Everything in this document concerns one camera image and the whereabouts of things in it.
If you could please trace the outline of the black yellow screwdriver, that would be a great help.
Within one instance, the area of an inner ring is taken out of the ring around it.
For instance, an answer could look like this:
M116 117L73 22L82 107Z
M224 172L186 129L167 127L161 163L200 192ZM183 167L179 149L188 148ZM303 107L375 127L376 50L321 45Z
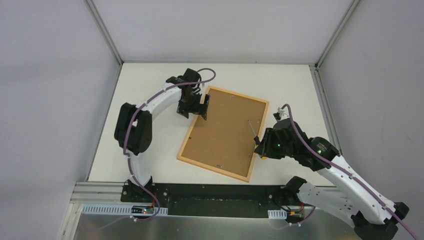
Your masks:
M250 129L251 129L252 133L253 133L253 136L254 136L253 140L254 140L254 142L255 142L255 145L258 147L258 146L261 144L261 141L259 140L259 137L258 137L258 135L256 134L256 132L255 132L255 130L254 130L254 128L253 128L253 125L252 125L252 123L250 122L250 120L249 120L249 119L247 120L247 122L248 122L248 124L249 124L249 126L250 126Z

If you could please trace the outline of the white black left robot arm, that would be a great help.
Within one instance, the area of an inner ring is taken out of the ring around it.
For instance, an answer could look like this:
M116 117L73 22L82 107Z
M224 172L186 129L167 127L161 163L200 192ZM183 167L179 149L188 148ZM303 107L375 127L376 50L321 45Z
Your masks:
M201 72L187 68L182 75L169 77L158 92L144 100L141 104L124 103L119 110L113 137L122 149L127 159L130 181L135 184L133 195L140 202L149 201L153 189L147 185L152 179L148 176L143 182L139 181L139 174L134 172L134 158L145 153L153 140L153 121L164 110L173 104L177 104L176 113L184 118L190 115L198 115L207 119L210 102L209 94L202 94L201 88L216 77L216 72L209 68L212 73L209 79L203 79Z

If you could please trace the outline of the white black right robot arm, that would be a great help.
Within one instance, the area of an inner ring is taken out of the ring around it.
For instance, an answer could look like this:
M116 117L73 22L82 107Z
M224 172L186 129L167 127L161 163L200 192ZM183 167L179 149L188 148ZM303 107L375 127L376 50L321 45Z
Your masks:
M261 158L292 158L330 181L346 196L323 192L294 176L282 189L288 204L301 202L317 207L348 224L362 240L392 240L399 230L397 224L409 212L405 203L393 202L370 186L328 140L307 137L289 118L267 127L263 138L255 136L254 142L254 153Z

